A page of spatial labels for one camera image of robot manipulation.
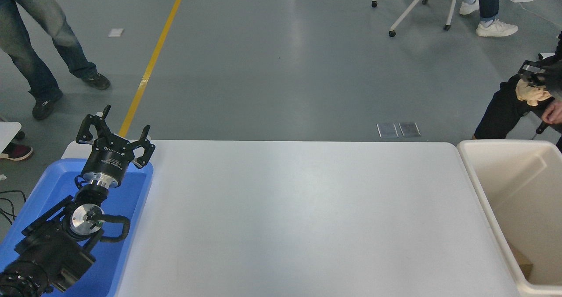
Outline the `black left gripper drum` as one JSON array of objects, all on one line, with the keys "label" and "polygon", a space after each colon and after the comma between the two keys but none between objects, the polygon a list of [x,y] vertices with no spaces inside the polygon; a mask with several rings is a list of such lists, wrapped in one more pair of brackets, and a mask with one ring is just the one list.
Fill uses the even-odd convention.
[{"label": "black left gripper drum", "polygon": [[106,185],[121,185],[129,163],[134,158],[130,144],[130,141],[115,134],[93,141],[82,178],[86,181],[105,181]]}]

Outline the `person's hand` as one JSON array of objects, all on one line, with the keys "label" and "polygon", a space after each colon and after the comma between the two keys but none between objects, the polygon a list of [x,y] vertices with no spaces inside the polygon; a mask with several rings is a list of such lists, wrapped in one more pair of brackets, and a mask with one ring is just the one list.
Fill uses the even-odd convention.
[{"label": "person's hand", "polygon": [[544,123],[558,125],[562,123],[562,101],[554,99],[547,105],[541,116]]}]

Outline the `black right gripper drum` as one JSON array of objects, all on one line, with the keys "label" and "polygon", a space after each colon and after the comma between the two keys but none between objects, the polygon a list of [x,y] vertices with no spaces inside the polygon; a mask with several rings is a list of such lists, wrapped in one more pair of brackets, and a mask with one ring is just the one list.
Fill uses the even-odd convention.
[{"label": "black right gripper drum", "polygon": [[550,92],[562,91],[562,61],[560,56],[544,59],[544,83]]}]

